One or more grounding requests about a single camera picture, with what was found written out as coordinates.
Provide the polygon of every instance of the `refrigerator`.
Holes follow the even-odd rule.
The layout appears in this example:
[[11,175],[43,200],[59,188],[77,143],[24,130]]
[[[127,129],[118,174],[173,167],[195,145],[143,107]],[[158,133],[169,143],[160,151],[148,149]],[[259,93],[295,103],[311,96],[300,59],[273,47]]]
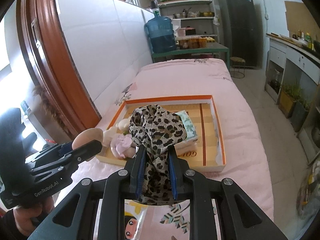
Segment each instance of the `refrigerator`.
[[230,57],[245,59],[246,66],[258,61],[257,17],[253,0],[218,0],[221,11],[224,45]]

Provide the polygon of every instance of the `pink bed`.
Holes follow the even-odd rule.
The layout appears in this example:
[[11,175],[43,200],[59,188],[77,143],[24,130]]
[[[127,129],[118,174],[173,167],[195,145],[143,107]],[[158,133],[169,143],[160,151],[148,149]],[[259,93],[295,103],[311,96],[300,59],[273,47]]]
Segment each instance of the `pink bed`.
[[[133,85],[119,100],[164,96],[212,95],[223,134],[227,165],[220,173],[205,173],[207,178],[232,178],[273,220],[273,194],[267,158],[252,111],[231,80],[225,63],[219,59],[173,60],[141,68]],[[119,106],[114,104],[97,127],[105,130]],[[73,183],[61,191],[57,203],[82,179],[107,178],[120,166],[101,163],[96,158],[79,165]],[[140,239],[189,239],[173,224],[161,224],[168,206],[148,207]]]

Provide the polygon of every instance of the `tiled floor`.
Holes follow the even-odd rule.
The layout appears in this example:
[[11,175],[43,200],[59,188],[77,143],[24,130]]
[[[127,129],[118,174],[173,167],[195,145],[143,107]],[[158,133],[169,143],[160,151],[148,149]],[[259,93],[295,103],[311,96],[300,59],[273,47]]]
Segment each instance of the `tiled floor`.
[[233,81],[251,107],[259,127],[271,175],[274,222],[292,240],[300,227],[296,199],[306,174],[305,153],[289,119],[264,91],[265,70],[246,69],[243,79],[233,78]]

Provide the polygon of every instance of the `cartoon girl face print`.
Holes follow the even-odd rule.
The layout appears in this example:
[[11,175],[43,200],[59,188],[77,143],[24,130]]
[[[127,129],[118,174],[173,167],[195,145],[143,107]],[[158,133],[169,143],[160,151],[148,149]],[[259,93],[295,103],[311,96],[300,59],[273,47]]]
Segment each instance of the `cartoon girl face print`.
[[125,239],[133,239],[137,231],[138,221],[135,218],[131,218],[125,226]]

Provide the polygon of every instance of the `orange box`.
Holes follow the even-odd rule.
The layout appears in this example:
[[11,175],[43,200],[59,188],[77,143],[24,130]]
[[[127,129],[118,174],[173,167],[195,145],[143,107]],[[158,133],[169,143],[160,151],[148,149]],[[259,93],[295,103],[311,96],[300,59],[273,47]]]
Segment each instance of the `orange box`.
[[[135,108],[146,105],[160,105],[174,113],[185,110],[198,135],[197,150],[180,155],[179,158],[188,161],[191,169],[199,172],[222,171],[226,165],[226,156],[218,113],[211,95],[176,96],[162,98],[146,98],[124,101],[114,113],[107,129],[123,118],[128,118]],[[96,155],[105,163],[124,166],[126,160],[118,160],[110,148]]]

